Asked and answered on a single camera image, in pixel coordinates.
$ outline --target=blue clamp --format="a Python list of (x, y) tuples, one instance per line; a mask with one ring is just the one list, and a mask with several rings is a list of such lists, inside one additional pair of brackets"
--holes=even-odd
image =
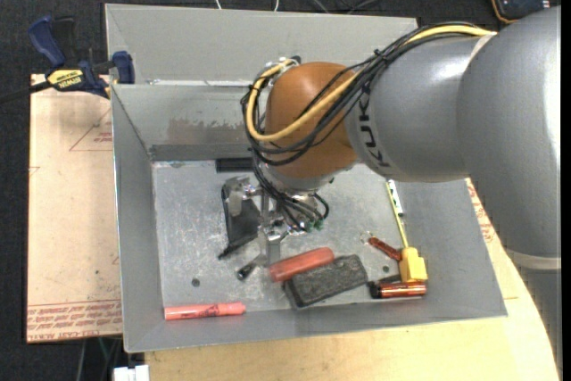
[[(68, 18), (68, 20), (71, 20), (71, 25), (67, 25), (73, 27), (72, 19)], [(68, 33), (65, 35), (65, 37), (70, 37), (73, 35), (70, 28), (67, 28), (66, 32)], [(56, 70), (62, 69), (66, 65), (66, 55), (54, 37), (54, 24), (52, 22), (51, 15), (47, 14), (46, 16), (43, 16), (42, 18), (35, 21), (28, 28), (28, 35), (32, 45), (41, 54), (43, 54), (51, 64), (50, 70), (46, 73), (46, 79)], [(109, 84), (99, 75), (104, 71), (112, 69), (113, 67), (117, 68), (117, 71), (119, 72), (119, 82), (121, 84), (135, 83), (135, 69), (133, 67), (133, 60), (126, 51), (116, 52), (113, 54), (112, 60), (108, 62), (91, 66), (87, 61), (79, 61), (77, 63), (73, 63), (73, 67), (76, 66), (83, 73), (82, 76), (75, 77), (77, 82), (74, 82), (73, 85), (66, 85), (65, 87), (63, 85), (59, 85), (59, 83), (53, 84), (52, 87), (61, 91), (85, 91), (107, 98), (109, 96)]]

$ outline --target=black eraser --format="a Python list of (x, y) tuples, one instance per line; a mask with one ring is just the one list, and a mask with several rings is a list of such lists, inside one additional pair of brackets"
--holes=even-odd
[(367, 284), (367, 271), (357, 254), (304, 271), (284, 281), (285, 295), (294, 308), (304, 308)]

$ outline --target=small metal part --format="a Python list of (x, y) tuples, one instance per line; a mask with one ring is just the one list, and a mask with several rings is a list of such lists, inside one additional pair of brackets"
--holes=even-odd
[(383, 253), (385, 253), (387, 256), (389, 256), (391, 259), (395, 259), (396, 261), (401, 261), (402, 260), (402, 254), (401, 252), (396, 249), (393, 248), (392, 246), (390, 246), (389, 244), (385, 243), (383, 240), (378, 239), (376, 236), (372, 236), (369, 240), (368, 243), (371, 246), (375, 246), (378, 250), (382, 251)]
[(280, 234), (275, 229), (271, 229), (268, 234), (266, 234), (266, 257), (268, 264), (276, 263), (281, 259), (281, 243), (286, 236), (287, 232)]
[(374, 299), (412, 297), (426, 294), (426, 283), (423, 281), (409, 281), (407, 283), (372, 281), (368, 283), (368, 288), (371, 297)]

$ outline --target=orange marker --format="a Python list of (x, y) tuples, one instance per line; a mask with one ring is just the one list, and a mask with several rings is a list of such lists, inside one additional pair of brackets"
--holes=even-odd
[(211, 318), (244, 314), (245, 311), (246, 307), (242, 302), (170, 306), (164, 309), (164, 318), (166, 320)]
[(329, 248), (314, 249), (271, 264), (268, 267), (269, 276), (274, 282), (287, 281), (293, 275), (327, 265), (334, 258), (335, 255)]

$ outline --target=cardboard sheet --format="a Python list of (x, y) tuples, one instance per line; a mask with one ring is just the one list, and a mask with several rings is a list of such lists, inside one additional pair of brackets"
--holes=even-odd
[(32, 95), (28, 248), (29, 343), (122, 332), (109, 100)]

